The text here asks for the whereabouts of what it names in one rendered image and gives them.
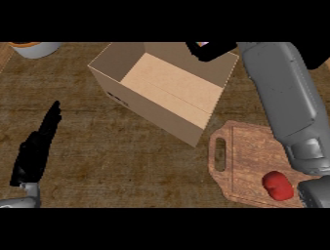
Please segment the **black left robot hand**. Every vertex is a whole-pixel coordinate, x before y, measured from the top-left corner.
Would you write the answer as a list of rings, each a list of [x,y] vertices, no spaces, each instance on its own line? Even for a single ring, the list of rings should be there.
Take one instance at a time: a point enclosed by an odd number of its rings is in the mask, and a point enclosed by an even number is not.
[[[20,144],[10,179],[11,187],[19,187],[25,183],[36,183],[42,177],[50,145],[60,120],[60,102],[55,101],[44,115],[38,130],[30,133]]]

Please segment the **grey cup with orange rim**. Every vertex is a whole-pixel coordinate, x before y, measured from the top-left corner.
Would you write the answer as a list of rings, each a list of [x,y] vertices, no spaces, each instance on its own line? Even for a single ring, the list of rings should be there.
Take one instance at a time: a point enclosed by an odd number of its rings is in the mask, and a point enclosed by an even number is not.
[[[39,59],[51,55],[58,47],[61,46],[60,42],[10,42],[10,46],[14,51],[26,59]]]

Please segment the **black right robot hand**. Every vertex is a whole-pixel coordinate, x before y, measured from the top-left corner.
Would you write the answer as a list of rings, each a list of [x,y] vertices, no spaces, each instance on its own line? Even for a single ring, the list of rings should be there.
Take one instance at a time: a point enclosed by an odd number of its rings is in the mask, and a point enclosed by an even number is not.
[[[200,62],[212,61],[237,47],[234,42],[187,42],[185,45]]]

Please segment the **brown cardboard box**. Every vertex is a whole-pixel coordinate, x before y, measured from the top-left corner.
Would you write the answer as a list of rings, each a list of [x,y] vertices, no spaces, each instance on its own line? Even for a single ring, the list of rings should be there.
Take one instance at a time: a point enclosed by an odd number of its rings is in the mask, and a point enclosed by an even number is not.
[[[113,42],[88,68],[106,95],[195,146],[237,60],[201,62],[182,42]]]

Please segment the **brown wooden cutting board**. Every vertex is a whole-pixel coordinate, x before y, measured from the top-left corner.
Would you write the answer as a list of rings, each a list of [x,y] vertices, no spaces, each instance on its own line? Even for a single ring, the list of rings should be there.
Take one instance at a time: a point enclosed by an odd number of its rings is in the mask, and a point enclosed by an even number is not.
[[[216,139],[225,140],[223,171],[215,168]],[[297,191],[291,199],[277,201],[262,187],[262,177],[271,171],[285,175],[293,188],[299,182],[315,179],[291,168],[269,127],[229,120],[210,136],[207,168],[228,200],[263,208],[302,207]]]

